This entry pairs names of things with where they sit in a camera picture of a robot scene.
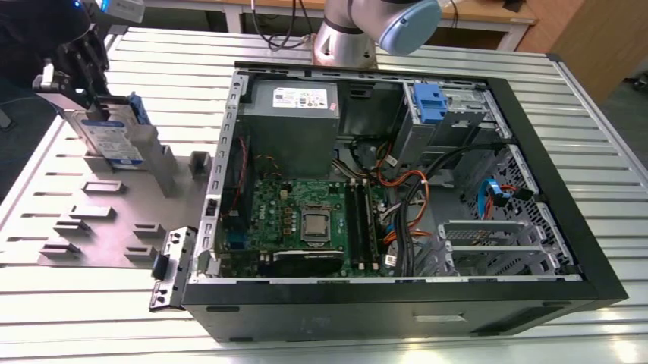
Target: blue component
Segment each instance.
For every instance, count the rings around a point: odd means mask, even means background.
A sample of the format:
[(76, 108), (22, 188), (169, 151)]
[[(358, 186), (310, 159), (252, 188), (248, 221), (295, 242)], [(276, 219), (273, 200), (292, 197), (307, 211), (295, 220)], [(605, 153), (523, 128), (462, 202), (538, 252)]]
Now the blue component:
[(438, 124), (447, 112), (447, 98), (443, 96), (436, 84), (414, 83), (414, 102), (420, 111), (423, 124)]
[(151, 125), (151, 121), (148, 119), (148, 114), (145, 113), (144, 103), (141, 102), (141, 98), (135, 93), (131, 93), (127, 99), (131, 103), (132, 110), (136, 111), (135, 116), (137, 118), (137, 124)]
[(378, 46), (391, 55), (408, 55), (427, 42), (440, 22), (436, 0), (420, 0), (394, 17)]
[(247, 249), (247, 234), (236, 231), (227, 232), (227, 242), (229, 242), (229, 249), (243, 250)]
[(510, 193), (502, 191), (495, 180), (491, 178), (483, 180), (477, 193), (477, 214), (479, 218), (483, 218), (483, 214), (486, 213), (486, 197), (489, 189), (493, 191), (494, 196), (498, 196), (501, 199), (510, 199)]

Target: white label sticker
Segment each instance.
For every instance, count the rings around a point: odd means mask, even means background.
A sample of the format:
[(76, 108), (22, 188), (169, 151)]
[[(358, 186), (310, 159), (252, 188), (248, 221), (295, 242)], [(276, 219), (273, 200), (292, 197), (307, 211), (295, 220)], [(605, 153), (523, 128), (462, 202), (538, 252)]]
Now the white label sticker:
[(284, 89), (272, 91), (275, 108), (328, 108), (324, 89)]
[(136, 169), (141, 164), (141, 154), (125, 137), (121, 121), (81, 121), (92, 144), (116, 168)]
[(395, 163), (398, 163), (398, 159), (395, 159), (387, 154), (384, 157), (384, 162), (387, 162), (391, 165), (391, 167), (395, 167)]
[(388, 267), (395, 267), (395, 257), (388, 254), (384, 256), (384, 265)]

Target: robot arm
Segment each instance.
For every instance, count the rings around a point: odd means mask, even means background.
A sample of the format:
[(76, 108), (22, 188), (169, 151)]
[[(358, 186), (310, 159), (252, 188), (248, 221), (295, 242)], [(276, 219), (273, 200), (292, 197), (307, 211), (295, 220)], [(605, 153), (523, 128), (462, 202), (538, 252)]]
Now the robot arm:
[(436, 0), (328, 0), (316, 33), (316, 64), (370, 67), (375, 46), (392, 55), (414, 52), (440, 21)]

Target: black cable on desk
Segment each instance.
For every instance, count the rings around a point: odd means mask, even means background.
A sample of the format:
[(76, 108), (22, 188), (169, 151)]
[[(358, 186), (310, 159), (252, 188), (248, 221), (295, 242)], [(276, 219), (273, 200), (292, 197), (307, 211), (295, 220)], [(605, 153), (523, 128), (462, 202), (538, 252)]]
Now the black cable on desk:
[[(312, 33), (311, 19), (308, 18), (307, 13), (306, 13), (306, 8), (303, 7), (303, 0), (299, 0), (299, 6), (302, 8), (303, 16), (306, 17), (308, 30)], [(275, 42), (272, 42), (272, 39), (273, 39), (275, 36), (277, 36), (277, 34), (273, 34), (268, 38), (268, 37), (265, 37), (265, 35), (261, 32), (261, 29), (259, 27), (257, 20), (256, 20), (256, 10), (255, 10), (255, 7), (256, 7), (255, 0), (252, 0), (252, 2), (251, 2), (251, 9), (252, 9), (252, 24), (253, 24), (253, 29), (255, 29), (256, 34), (259, 35), (259, 37), (265, 41), (267, 48), (272, 52), (276, 52), (276, 51), (279, 51), (282, 49), (294, 49), (294, 48), (299, 47), (303, 44), (303, 41), (296, 42), (296, 44), (294, 44), (294, 45), (286, 45), (286, 43), (288, 41), (288, 38), (291, 37), (291, 34), (292, 34), (292, 26), (295, 25), (296, 0), (292, 0), (292, 13), (290, 15), (290, 25), (288, 25), (287, 32), (286, 32), (286, 37), (284, 37), (283, 41), (279, 44), (275, 43)]]

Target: aluminum profile table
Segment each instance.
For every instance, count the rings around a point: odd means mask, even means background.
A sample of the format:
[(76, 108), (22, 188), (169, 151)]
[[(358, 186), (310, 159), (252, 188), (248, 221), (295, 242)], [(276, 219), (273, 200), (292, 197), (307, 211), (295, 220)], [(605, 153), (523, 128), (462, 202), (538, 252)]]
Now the aluminum profile table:
[[(110, 35), (106, 46), (110, 91), (144, 97), (160, 141), (176, 155), (215, 150), (232, 62), (306, 64), (311, 54), (306, 47), (272, 53), (249, 35), (137, 28)], [(538, 54), (434, 47), (407, 57), (379, 52), (378, 63), (509, 79), (629, 299), (515, 337), (219, 344), (185, 312), (148, 313), (148, 271), (36, 265), (56, 216), (89, 173), (84, 146), (56, 119), (0, 208), (0, 358), (648, 362), (648, 177), (563, 65)]]

